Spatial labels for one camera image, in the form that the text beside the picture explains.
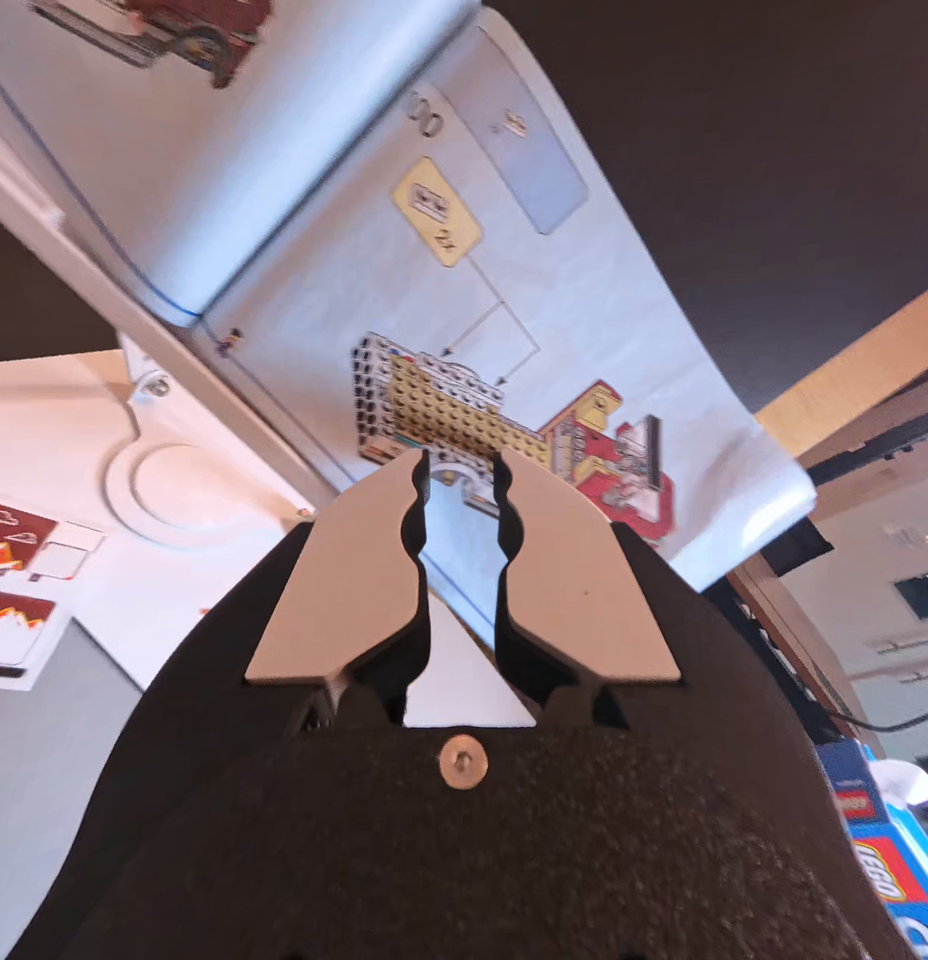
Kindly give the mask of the sticker sheet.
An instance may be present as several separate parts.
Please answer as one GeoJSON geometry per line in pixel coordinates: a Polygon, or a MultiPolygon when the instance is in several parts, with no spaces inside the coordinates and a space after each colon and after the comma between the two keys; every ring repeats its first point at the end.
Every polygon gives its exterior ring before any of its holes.
{"type": "Polygon", "coordinates": [[[0,690],[31,690],[69,627],[108,533],[0,500],[0,690]]]}

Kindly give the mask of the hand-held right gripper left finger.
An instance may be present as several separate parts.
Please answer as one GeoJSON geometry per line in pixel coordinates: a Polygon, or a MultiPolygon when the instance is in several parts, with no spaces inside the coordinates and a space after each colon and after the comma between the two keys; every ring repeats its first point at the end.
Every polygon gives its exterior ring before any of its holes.
{"type": "Polygon", "coordinates": [[[350,486],[309,525],[244,678],[251,685],[320,684],[353,676],[396,642],[422,641],[417,666],[376,680],[408,685],[428,663],[425,507],[430,455],[411,448],[350,486]]]}

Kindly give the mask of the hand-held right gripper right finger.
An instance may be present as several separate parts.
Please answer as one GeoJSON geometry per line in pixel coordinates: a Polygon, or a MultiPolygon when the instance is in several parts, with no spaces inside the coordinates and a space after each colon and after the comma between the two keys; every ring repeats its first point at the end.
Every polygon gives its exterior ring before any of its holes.
{"type": "Polygon", "coordinates": [[[681,671],[611,521],[588,498],[512,448],[494,457],[498,578],[495,647],[513,642],[574,681],[675,684],[681,671]]]}

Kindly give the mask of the building instruction booklet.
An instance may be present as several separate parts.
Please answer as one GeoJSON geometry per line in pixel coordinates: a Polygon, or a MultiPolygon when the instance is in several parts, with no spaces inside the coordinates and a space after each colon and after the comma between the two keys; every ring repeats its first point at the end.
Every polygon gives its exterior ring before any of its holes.
{"type": "Polygon", "coordinates": [[[517,26],[484,2],[0,2],[0,136],[64,235],[341,492],[406,448],[493,643],[491,459],[694,589],[805,516],[517,26]]]}

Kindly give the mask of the blue toy set box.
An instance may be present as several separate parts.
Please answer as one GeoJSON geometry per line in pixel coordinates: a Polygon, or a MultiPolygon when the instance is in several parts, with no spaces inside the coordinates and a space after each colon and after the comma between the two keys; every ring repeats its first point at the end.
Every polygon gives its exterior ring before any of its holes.
{"type": "Polygon", "coordinates": [[[928,773],[852,738],[815,750],[861,869],[913,957],[928,959],[928,836],[912,812],[928,802],[928,773]]]}

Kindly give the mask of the white booklet stand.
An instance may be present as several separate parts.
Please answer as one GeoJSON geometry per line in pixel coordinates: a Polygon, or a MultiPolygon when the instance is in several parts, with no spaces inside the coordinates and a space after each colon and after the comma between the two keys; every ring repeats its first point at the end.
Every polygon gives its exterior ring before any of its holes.
{"type": "Polygon", "coordinates": [[[0,504],[58,527],[0,592],[46,596],[47,625],[0,666],[30,689],[77,620],[146,690],[186,634],[333,493],[189,345],[74,243],[0,135],[0,224],[112,326],[118,349],[0,362],[0,504]]]}

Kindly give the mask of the black desk divider panel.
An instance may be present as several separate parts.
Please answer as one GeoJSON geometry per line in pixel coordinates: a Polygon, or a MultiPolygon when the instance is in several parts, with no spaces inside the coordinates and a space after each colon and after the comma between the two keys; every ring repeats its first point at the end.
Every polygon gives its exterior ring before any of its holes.
{"type": "MultiPolygon", "coordinates": [[[[127,287],[207,310],[481,2],[158,2],[113,53],[0,2],[0,125],[127,287]]],[[[489,2],[792,453],[928,369],[928,2],[489,2]]]]}

